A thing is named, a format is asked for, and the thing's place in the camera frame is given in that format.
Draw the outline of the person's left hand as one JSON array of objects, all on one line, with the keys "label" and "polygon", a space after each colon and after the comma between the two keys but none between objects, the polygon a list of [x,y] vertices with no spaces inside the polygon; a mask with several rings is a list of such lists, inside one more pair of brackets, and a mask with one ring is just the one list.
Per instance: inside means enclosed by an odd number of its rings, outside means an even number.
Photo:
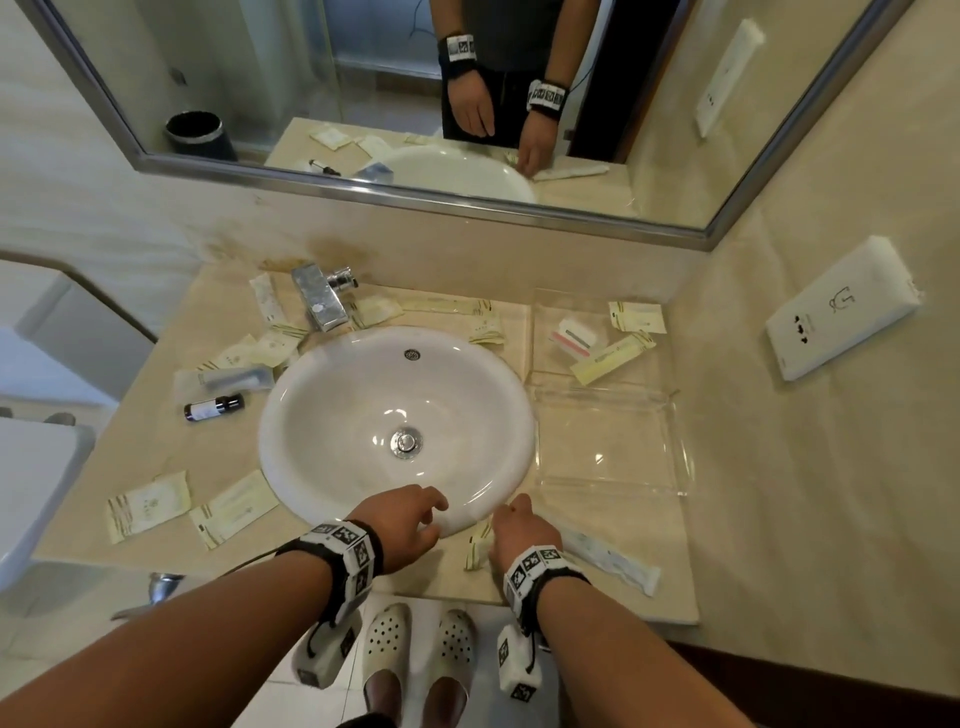
[{"label": "person's left hand", "polygon": [[378,573],[388,576],[415,563],[405,559],[405,537],[414,528],[438,526],[435,512],[448,508],[447,498],[436,488],[408,484],[364,499],[346,520],[376,535],[382,552]]}]

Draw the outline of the person's right hand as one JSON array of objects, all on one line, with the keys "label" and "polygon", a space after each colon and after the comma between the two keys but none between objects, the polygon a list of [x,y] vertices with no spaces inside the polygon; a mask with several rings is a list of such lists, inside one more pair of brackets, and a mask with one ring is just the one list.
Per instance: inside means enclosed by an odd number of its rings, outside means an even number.
[{"label": "person's right hand", "polygon": [[491,515],[491,524],[506,529],[507,546],[504,573],[493,573],[497,578],[507,574],[511,564],[523,552],[533,547],[548,547],[561,550],[563,541],[560,532],[547,520],[533,511],[533,503],[526,492],[518,494],[510,503],[499,505]]}]

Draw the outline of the person's right forearm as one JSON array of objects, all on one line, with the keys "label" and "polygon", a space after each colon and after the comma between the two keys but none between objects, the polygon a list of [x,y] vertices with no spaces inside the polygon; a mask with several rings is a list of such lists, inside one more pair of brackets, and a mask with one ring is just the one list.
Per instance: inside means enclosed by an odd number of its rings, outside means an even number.
[{"label": "person's right forearm", "polygon": [[536,614],[579,728],[755,728],[645,622],[587,582],[549,581]]}]

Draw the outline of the right wristband with marker tags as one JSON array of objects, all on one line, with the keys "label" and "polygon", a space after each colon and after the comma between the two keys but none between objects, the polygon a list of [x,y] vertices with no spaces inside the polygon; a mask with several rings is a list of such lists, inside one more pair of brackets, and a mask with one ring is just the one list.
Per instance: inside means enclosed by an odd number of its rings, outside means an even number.
[{"label": "right wristband with marker tags", "polygon": [[537,612],[541,592],[551,580],[565,577],[591,583],[554,545],[533,545],[511,563],[503,576],[502,591],[524,637],[543,634]]}]

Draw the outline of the wristband with marker tags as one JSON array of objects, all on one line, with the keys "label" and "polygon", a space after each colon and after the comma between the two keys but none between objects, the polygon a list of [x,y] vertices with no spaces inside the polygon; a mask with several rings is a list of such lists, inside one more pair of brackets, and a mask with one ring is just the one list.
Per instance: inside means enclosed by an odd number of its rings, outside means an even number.
[{"label": "wristband with marker tags", "polygon": [[318,625],[341,625],[366,601],[375,578],[382,574],[382,544],[377,534],[359,521],[324,521],[284,543],[274,556],[289,552],[308,553],[330,568],[330,594],[318,615]]},{"label": "wristband with marker tags", "polygon": [[543,634],[537,612],[541,592],[551,580],[565,577],[591,583],[554,545],[533,545],[511,563],[503,576],[502,591],[524,637]]}]

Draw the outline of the cream perforated slipper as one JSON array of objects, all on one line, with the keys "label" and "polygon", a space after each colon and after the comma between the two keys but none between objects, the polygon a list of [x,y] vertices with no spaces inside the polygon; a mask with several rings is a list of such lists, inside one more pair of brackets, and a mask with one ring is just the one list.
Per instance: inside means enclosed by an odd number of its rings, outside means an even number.
[{"label": "cream perforated slipper", "polygon": [[367,713],[402,722],[410,672],[411,608],[394,602],[372,619],[362,644],[363,693]]},{"label": "cream perforated slipper", "polygon": [[420,728],[457,728],[470,701],[478,663],[478,632],[462,608],[440,618],[427,669]]}]

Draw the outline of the cream perforated right slipper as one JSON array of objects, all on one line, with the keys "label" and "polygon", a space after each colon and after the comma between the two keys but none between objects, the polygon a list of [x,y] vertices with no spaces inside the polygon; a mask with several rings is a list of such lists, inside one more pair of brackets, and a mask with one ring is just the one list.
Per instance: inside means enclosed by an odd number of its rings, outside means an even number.
[{"label": "cream perforated right slipper", "polygon": [[440,618],[427,669],[420,728],[457,728],[470,701],[478,663],[478,632],[462,608]]}]

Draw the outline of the white round sink basin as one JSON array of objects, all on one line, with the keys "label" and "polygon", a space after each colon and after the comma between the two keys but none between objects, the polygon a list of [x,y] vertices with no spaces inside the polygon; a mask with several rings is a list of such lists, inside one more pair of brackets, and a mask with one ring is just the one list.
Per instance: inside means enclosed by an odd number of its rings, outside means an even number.
[{"label": "white round sink basin", "polygon": [[[390,451],[401,427],[423,436],[413,459]],[[261,472],[310,527],[418,484],[448,501],[434,517],[443,538],[510,498],[535,442],[528,394],[501,357],[410,325],[346,333],[303,354],[270,391],[258,427]]]}]

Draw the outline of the clear acrylic tray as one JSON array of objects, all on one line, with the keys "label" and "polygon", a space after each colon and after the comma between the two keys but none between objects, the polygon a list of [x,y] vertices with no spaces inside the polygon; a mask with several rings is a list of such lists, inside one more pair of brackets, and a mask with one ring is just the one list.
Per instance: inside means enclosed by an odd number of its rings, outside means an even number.
[{"label": "clear acrylic tray", "polygon": [[665,396],[680,387],[674,368],[673,350],[667,335],[651,334],[656,346],[598,381],[584,386],[571,374],[577,360],[549,340],[550,332],[564,318],[576,318],[606,334],[606,348],[627,334],[611,325],[608,297],[596,297],[560,290],[534,289],[530,326],[528,383],[557,383],[578,388],[636,391]]},{"label": "clear acrylic tray", "polygon": [[547,491],[685,496],[690,468],[674,398],[644,387],[529,385],[535,484]]}]

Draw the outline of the long cream amenity packet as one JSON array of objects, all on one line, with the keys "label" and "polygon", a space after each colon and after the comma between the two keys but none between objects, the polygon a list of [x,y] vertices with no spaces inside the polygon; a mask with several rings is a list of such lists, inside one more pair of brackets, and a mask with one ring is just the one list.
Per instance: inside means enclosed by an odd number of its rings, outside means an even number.
[{"label": "long cream amenity packet", "polygon": [[475,297],[410,297],[402,296],[397,302],[403,311],[456,314],[483,317],[494,312],[488,299]]},{"label": "long cream amenity packet", "polygon": [[630,332],[618,341],[573,364],[573,378],[588,386],[654,349],[657,343],[645,332]]}]

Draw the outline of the small dark bottle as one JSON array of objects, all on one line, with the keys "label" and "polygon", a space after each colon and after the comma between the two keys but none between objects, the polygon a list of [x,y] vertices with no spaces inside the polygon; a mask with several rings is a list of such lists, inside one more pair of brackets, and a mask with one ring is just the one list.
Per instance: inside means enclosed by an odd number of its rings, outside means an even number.
[{"label": "small dark bottle", "polygon": [[243,394],[226,394],[186,404],[183,407],[183,416],[189,423],[198,423],[232,414],[245,408],[246,401]]}]

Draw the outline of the clear plastic wrapped amenity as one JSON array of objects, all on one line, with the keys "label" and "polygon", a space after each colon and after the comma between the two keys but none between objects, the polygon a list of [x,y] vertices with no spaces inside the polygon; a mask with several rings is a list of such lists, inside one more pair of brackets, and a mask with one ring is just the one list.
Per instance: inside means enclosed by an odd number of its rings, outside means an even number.
[{"label": "clear plastic wrapped amenity", "polygon": [[252,365],[211,370],[179,370],[174,374],[172,400],[185,406],[245,392],[275,387],[274,370]]}]

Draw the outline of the chrome faucet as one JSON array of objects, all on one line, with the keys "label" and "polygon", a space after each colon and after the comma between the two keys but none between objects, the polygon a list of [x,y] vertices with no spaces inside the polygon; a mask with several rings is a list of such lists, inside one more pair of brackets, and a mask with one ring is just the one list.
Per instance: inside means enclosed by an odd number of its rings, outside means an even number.
[{"label": "chrome faucet", "polygon": [[341,296],[358,287],[350,267],[334,273],[324,273],[317,264],[295,267],[291,279],[299,293],[312,327],[319,333],[329,333],[348,324],[350,314]]}]

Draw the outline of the white wall socket panel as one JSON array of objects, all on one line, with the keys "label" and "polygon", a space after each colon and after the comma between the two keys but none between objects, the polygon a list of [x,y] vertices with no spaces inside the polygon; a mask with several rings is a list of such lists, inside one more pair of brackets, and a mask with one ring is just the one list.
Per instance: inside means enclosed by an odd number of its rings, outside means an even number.
[{"label": "white wall socket panel", "polygon": [[793,383],[921,305],[892,241],[872,235],[776,310],[765,330],[782,379]]}]

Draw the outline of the metal framed wall mirror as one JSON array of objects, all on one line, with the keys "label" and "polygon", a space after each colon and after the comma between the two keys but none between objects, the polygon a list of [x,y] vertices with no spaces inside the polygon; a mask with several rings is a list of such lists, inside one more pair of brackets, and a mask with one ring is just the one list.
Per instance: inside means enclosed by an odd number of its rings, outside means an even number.
[{"label": "metal framed wall mirror", "polygon": [[12,0],[153,176],[711,251],[915,0]]}]

